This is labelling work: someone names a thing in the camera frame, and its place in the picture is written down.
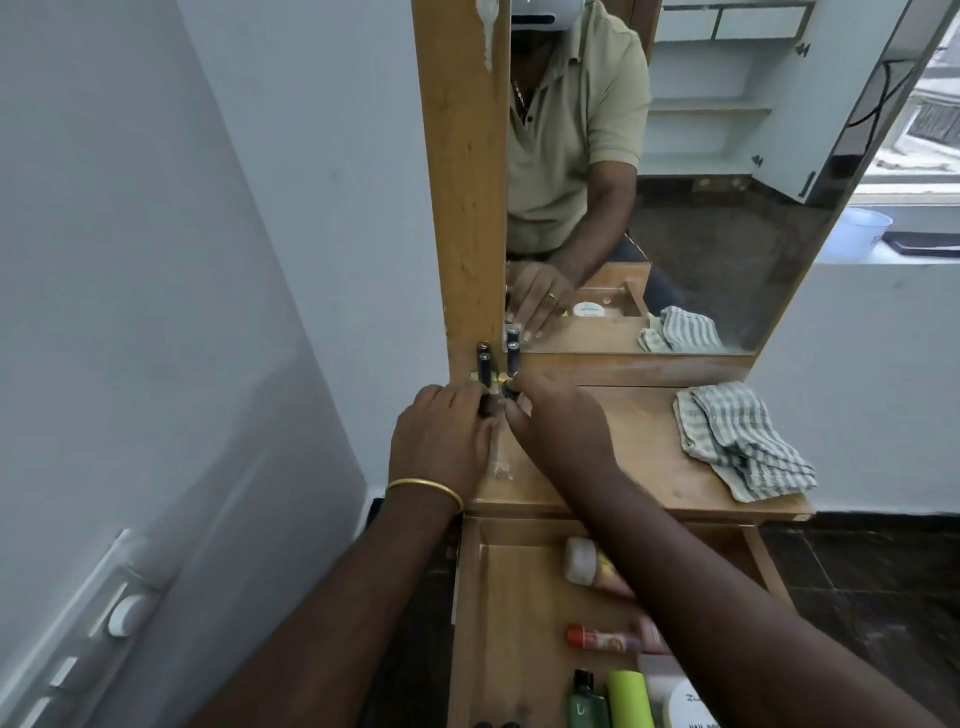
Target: yellow-green cylinder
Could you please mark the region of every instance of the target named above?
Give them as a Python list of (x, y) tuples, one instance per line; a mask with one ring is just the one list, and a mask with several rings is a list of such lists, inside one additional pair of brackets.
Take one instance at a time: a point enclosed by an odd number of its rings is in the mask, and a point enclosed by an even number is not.
[(607, 677), (613, 728), (654, 728), (647, 683), (643, 675), (621, 669)]

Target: red cap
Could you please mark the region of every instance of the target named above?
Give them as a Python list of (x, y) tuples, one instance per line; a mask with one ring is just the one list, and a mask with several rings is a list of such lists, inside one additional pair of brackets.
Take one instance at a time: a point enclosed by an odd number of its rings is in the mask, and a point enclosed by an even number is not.
[(566, 626), (566, 643), (571, 647), (584, 648), (586, 643), (586, 630), (582, 624), (568, 624)]

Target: white paint stain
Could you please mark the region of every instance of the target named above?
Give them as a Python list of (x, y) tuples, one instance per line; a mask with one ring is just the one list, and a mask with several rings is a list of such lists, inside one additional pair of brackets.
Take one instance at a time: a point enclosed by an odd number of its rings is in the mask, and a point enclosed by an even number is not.
[(493, 24), (500, 13), (500, 0), (477, 0), (477, 14), (483, 23), (484, 65), (493, 71)]

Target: folded towel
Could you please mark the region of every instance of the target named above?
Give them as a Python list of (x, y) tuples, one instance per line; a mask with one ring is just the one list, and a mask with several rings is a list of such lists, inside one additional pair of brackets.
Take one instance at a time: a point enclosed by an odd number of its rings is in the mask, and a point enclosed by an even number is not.
[(677, 393), (673, 411), (684, 452), (709, 463), (736, 500), (816, 487), (813, 466), (778, 435), (766, 406), (745, 384), (692, 387)]
[(661, 318), (650, 317), (650, 325), (639, 335), (639, 344), (648, 352), (657, 353), (722, 353), (726, 352), (716, 324), (709, 316), (691, 313), (675, 305), (667, 306)]

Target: bracelet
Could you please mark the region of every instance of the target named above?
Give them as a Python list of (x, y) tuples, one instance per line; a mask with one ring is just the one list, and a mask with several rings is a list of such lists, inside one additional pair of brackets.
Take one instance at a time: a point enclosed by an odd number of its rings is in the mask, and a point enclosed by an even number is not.
[(454, 500), (457, 501), (457, 506), (460, 508), (460, 510), (457, 511), (457, 513), (464, 512), (464, 500), (459, 495), (457, 495), (456, 491), (452, 490), (451, 488), (447, 488), (445, 485), (442, 485), (440, 483), (435, 483), (433, 480), (423, 480), (422, 478), (419, 478), (419, 477), (398, 478), (397, 480), (394, 480), (393, 482), (387, 484), (387, 490), (383, 492), (383, 495), (386, 496), (388, 493), (390, 493), (391, 488), (395, 488), (397, 485), (403, 485), (404, 483), (416, 483), (418, 485), (428, 485), (431, 488), (436, 488), (438, 491), (443, 491), (448, 496), (452, 497)]

